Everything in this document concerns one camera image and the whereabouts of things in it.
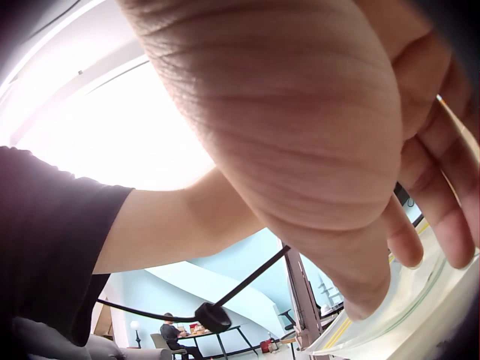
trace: white lamp globe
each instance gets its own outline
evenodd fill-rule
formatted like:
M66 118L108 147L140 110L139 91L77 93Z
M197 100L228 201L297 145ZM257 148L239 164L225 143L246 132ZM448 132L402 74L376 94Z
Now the white lamp globe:
M132 321L130 323L130 327L133 329L133 330L138 330L140 329L140 323L138 321Z

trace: black t-shirt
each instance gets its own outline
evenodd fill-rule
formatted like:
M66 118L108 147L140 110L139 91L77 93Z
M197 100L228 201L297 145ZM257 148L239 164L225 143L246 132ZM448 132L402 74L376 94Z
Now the black t-shirt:
M165 339L168 345L178 343L178 334L180 330L174 327L173 325L163 324L160 327L160 334Z
M131 189L75 179L30 152L0 147L0 338L21 346L12 319L83 346L108 275L92 275Z

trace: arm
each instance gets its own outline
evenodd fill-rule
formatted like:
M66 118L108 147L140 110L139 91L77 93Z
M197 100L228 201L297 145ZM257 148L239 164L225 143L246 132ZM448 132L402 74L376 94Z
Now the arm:
M127 271L209 256L261 228L217 169L186 189L133 190L108 233L94 272Z
M108 279L92 271L130 192L0 147L0 285L7 319L44 323L85 345L93 305Z

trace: finger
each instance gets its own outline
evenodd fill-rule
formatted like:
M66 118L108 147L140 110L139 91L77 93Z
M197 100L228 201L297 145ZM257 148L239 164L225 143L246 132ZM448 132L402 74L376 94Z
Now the finger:
M460 201L474 243L479 245L479 163L460 129L445 109L437 111L418 133L418 138L438 162Z
M423 258L423 247L415 228L395 195L382 214L390 251L406 267L417 266Z
M451 60L445 43L430 32L409 44L392 62L402 100L403 139L425 122Z
M390 267L381 219L365 228L336 234L321 234L320 252L304 247L344 296L352 321L370 316L382 303L390 285Z
M409 1L354 1L377 33L390 60L396 59L411 42L423 38L433 28Z
M475 247L463 212L448 182L417 137L402 150L400 184L430 223L449 263L466 266Z

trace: table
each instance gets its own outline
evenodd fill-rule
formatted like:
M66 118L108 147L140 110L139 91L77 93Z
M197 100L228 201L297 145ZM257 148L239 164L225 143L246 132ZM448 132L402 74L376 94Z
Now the table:
M240 330L240 325L232 326L230 329L228 329L226 331L230 331L230 330L238 330L241 337L243 337L243 340L245 340L245 342L248 344L249 348L244 349L243 351L252 350L258 356L257 350L255 350L255 348L250 344L250 341L248 341L247 337ZM200 334L200 335L188 335L188 336L185 336L185 337L179 337L179 340L193 339L195 341L195 346L197 346L197 348L198 348L197 338L203 337L203 336L209 336L209 335L213 335L213 334L215 334L217 339L218 339L218 343L220 344L220 348L222 349L222 353L223 353L223 356L225 357L225 360L228 360L228 356L227 356L227 353L225 352L225 348L223 347L222 339L220 338L219 333L208 332L206 334Z

